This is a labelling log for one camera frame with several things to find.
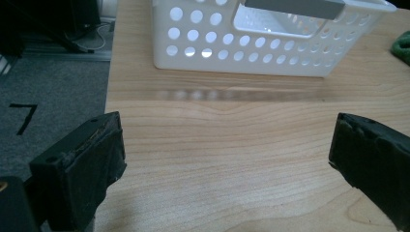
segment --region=basket handle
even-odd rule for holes
[[[343,11],[343,0],[245,0],[245,6],[268,11],[335,19]]]

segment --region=wooden table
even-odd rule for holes
[[[339,112],[410,134],[410,68],[389,52],[409,11],[311,78],[158,70],[150,6],[119,1],[106,111],[128,168],[96,231],[395,231],[328,155]]]

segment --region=gray carpet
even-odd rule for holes
[[[107,40],[105,50],[112,33]],[[108,73],[106,61],[18,59],[0,80],[0,176],[26,180],[30,160],[86,120],[104,114]]]

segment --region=white plastic basket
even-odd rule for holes
[[[385,14],[384,0],[344,0],[334,20],[245,7],[240,0],[152,0],[160,69],[327,76]]]

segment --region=table surface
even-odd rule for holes
[[[410,68],[385,16],[327,78],[159,70],[150,1],[118,1],[106,111],[128,168],[96,231],[395,231],[328,164],[337,114],[410,134]]]

